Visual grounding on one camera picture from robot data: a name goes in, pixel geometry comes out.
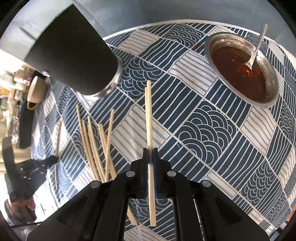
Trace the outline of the person left hand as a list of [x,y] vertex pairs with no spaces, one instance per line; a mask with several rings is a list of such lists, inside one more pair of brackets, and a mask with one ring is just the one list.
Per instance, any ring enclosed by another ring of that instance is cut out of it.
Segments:
[[8,216],[8,221],[13,225],[33,223],[37,219],[35,208],[36,204],[33,197],[29,199],[16,199],[14,202],[10,202],[10,200],[7,199],[4,202],[4,209]]

